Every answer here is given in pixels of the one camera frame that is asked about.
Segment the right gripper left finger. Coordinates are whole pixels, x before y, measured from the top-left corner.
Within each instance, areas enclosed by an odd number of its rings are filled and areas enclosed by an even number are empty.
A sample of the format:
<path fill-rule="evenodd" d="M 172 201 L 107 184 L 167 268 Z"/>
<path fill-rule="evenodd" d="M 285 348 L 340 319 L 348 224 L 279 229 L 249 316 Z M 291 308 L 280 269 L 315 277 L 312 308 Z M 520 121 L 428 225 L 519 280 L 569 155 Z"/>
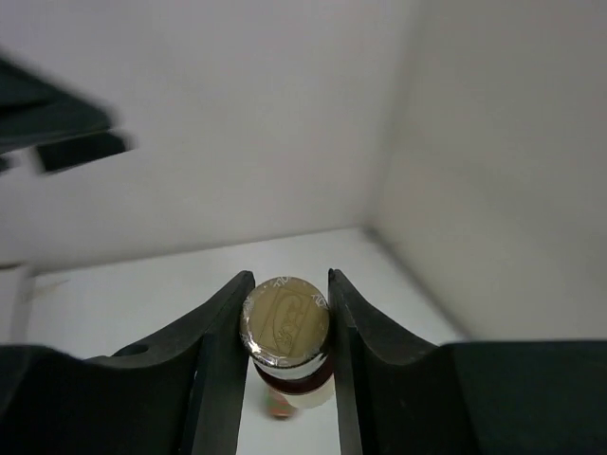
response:
<path fill-rule="evenodd" d="M 1 349 L 5 454 L 233 454 L 248 356 L 238 273 L 207 302 L 110 356 Z"/>

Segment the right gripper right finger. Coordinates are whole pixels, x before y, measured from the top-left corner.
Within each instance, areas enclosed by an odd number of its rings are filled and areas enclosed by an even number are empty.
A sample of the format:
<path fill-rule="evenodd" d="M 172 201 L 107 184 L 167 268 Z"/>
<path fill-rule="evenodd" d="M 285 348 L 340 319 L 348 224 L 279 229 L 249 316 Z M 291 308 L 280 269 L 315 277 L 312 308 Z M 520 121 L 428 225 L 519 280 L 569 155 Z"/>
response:
<path fill-rule="evenodd" d="M 436 346 L 328 273 L 344 454 L 602 454 L 602 340 Z"/>

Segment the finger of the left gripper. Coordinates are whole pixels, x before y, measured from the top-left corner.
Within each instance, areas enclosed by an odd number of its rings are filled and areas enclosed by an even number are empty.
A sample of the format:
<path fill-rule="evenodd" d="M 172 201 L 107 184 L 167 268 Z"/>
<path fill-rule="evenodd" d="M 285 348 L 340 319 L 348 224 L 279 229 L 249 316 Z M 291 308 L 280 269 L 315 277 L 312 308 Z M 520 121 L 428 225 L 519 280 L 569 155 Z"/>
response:
<path fill-rule="evenodd" d="M 2 173 L 22 149 L 34 152 L 39 173 L 60 173 L 134 148 L 104 106 L 1 55 Z"/>

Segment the small yellow bottle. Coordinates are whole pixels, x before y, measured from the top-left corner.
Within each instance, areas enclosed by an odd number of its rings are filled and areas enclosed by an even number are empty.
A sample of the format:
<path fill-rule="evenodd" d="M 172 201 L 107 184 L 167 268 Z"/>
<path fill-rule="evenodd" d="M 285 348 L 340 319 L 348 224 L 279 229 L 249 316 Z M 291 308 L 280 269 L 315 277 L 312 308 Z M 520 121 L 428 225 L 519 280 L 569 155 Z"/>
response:
<path fill-rule="evenodd" d="M 289 276 L 258 284 L 242 305 L 239 332 L 267 386 L 269 416 L 289 419 L 333 395 L 332 312 L 314 284 Z"/>

